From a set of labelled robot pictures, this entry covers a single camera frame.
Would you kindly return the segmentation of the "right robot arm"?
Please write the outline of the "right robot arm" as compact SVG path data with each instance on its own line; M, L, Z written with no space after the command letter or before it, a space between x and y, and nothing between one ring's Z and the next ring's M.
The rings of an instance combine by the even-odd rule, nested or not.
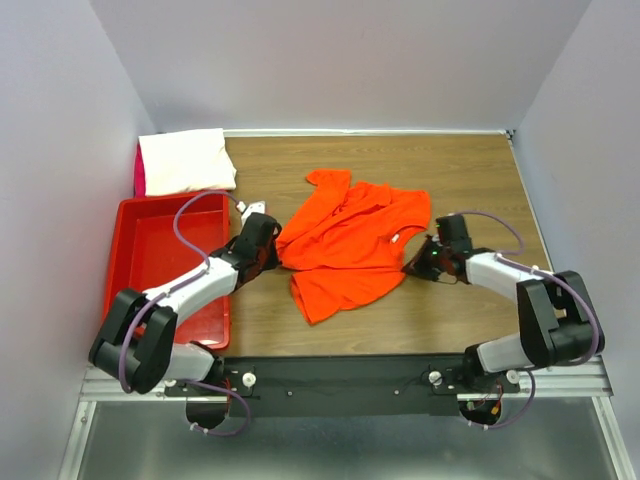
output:
M456 374L471 387L510 370L581 365L600 354L605 335L586 285L575 271L550 272L475 247L463 213L436 219L402 271L435 282L443 274L514 302L518 332L468 347Z

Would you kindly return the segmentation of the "orange t-shirt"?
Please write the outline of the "orange t-shirt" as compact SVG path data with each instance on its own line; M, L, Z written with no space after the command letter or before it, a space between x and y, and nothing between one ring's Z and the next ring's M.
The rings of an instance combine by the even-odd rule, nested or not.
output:
M353 182L350 171L317 169L315 190L276 240L291 270L290 291L311 325L369 305L399 286L404 249L424 232L431 199L423 190Z

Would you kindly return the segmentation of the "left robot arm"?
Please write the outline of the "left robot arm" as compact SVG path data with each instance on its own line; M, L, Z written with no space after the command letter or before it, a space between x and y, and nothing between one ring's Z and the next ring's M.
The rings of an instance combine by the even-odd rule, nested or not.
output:
M117 379L127 393L146 394L164 381L214 377L216 355L200 343L177 344L177 328L205 306L276 268L280 231L273 217L251 213L238 236L191 271L143 292L118 292L89 350L89 362Z

